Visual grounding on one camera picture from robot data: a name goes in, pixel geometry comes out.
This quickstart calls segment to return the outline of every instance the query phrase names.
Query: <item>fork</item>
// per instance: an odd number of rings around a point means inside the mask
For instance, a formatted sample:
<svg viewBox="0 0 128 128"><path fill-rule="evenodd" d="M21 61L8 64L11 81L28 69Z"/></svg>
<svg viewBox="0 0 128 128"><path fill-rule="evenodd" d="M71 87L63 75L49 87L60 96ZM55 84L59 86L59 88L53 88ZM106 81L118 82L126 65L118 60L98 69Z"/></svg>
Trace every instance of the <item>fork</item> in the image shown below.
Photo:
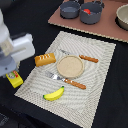
<svg viewBox="0 0 128 128"><path fill-rule="evenodd" d="M76 86L76 87L81 88L81 89L86 89L86 86L83 85L83 84L77 83L77 82L69 80L69 79L61 78L60 76L58 76L56 74L53 74L53 73L51 73L49 71L45 71L45 76L49 77L49 78L51 78L53 80L62 80L65 83L71 84L71 85Z"/></svg>

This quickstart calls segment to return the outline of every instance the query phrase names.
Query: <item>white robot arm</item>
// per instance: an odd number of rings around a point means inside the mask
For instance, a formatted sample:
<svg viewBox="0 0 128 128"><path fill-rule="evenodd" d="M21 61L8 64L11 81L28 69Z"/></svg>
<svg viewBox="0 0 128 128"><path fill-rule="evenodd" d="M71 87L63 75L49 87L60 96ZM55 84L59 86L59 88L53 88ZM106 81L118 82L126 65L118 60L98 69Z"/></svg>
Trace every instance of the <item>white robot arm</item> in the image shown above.
<svg viewBox="0 0 128 128"><path fill-rule="evenodd" d="M35 54L32 41L31 34L12 41L0 10L0 76L15 70L18 62Z"/></svg>

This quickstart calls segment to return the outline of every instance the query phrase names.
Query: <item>placemat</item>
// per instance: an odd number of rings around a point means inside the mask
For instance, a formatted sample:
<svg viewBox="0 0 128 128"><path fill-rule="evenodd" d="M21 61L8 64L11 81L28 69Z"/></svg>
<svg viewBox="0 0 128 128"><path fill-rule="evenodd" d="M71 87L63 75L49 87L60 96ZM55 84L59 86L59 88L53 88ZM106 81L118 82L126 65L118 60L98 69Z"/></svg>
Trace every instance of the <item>placemat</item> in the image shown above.
<svg viewBox="0 0 128 128"><path fill-rule="evenodd" d="M35 67L15 96L83 128L90 128L115 46L112 43L61 31L46 51L46 53L54 52L56 63ZM46 70L58 74L56 64L61 57L65 56L59 49L99 59L98 63L82 60L85 64L85 71L79 78L74 79L74 81L86 85L86 90L45 76ZM65 90L60 99L52 102L43 99L43 95L52 93L61 86L64 86Z"/></svg>
<svg viewBox="0 0 128 128"><path fill-rule="evenodd" d="M120 0L120 2L116 1L103 1L105 7L102 10L100 21L93 25L82 23L80 21L80 16L78 16L75 19L63 19L62 17L60 17L60 7L50 17L48 23L105 38L110 38L122 42L128 42L128 31L120 28L116 23L117 9L120 6L128 4L128 1L127 3L123 3L126 2L124 0Z"/></svg>

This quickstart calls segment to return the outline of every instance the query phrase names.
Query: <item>wooden handle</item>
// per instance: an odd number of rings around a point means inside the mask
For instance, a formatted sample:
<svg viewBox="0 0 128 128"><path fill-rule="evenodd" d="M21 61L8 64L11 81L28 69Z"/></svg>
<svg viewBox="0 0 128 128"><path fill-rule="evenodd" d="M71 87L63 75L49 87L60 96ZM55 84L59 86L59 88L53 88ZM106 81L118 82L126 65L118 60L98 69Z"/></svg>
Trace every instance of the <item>wooden handle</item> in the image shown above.
<svg viewBox="0 0 128 128"><path fill-rule="evenodd" d="M80 83L77 83L77 82L74 82L74 81L69 80L69 79L65 79L64 82L65 82L65 83L68 83L68 84L71 84L71 85L73 85L73 86L76 86L76 87L78 87L78 88L81 88L81 89L86 89L86 86L85 86L85 85L80 84Z"/></svg>
<svg viewBox="0 0 128 128"><path fill-rule="evenodd" d="M91 57L87 57L87 56L83 56L83 55L79 55L79 57L80 57L81 59L88 60L88 61L92 61L92 62L95 62L95 63L98 62L98 59L95 59L95 58L91 58Z"/></svg>

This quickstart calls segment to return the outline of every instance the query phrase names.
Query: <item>beige placemat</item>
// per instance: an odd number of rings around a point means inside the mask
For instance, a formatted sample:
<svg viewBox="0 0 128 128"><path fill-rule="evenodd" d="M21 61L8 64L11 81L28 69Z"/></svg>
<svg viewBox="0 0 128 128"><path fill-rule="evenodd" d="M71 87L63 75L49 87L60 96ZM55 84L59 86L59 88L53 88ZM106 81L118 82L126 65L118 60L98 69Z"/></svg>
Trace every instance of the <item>beige placemat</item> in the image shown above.
<svg viewBox="0 0 128 128"><path fill-rule="evenodd" d="M83 60L85 71L74 81L86 85L82 90L45 76L45 70L58 74L56 63L35 67L15 96L23 98L45 110L84 128L90 128L98 106L115 44L85 38L61 31L46 53L54 52L56 60L65 56L58 49L99 59L98 63ZM56 101L46 101L44 94L65 87L63 96Z"/></svg>

